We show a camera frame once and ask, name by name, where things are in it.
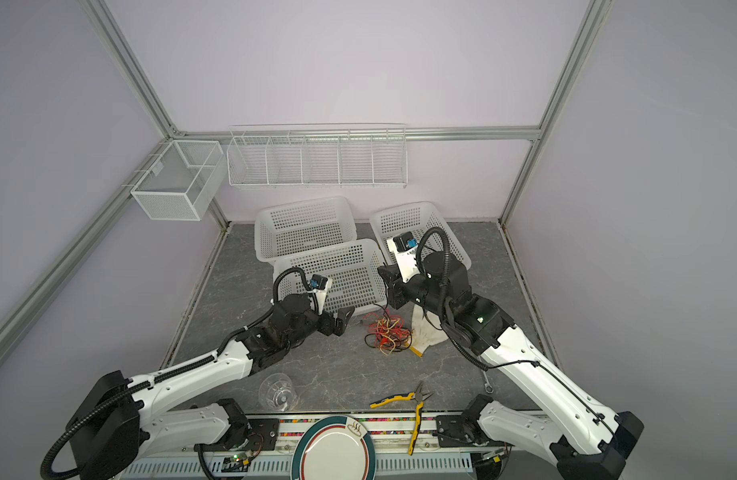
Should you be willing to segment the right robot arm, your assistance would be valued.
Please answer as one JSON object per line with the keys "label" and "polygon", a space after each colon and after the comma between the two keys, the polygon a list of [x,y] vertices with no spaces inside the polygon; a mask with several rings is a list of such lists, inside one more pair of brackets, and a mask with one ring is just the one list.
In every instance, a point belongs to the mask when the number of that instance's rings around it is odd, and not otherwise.
{"label": "right robot arm", "polygon": [[548,360],[514,319],[476,294],[446,230],[387,239],[395,261],[379,268],[387,301],[408,303],[482,371],[502,371],[545,414],[538,420],[480,394],[463,412],[462,443],[502,441],[550,463],[565,479],[618,479],[644,430],[630,411],[596,400]]}

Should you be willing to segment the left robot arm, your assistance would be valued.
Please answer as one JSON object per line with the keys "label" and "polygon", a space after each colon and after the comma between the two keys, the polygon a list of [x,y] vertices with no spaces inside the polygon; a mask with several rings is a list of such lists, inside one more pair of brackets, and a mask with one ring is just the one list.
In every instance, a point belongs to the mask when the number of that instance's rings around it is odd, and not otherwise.
{"label": "left robot arm", "polygon": [[40,477],[112,479],[148,454],[188,447],[204,455],[254,445],[252,425],[238,402],[178,406],[278,363],[314,332],[344,334],[354,308],[326,311],[330,278],[308,277],[300,267],[284,274],[298,274],[304,292],[280,296],[277,277],[270,308],[230,332],[217,348],[149,374],[102,376],[44,456]]}

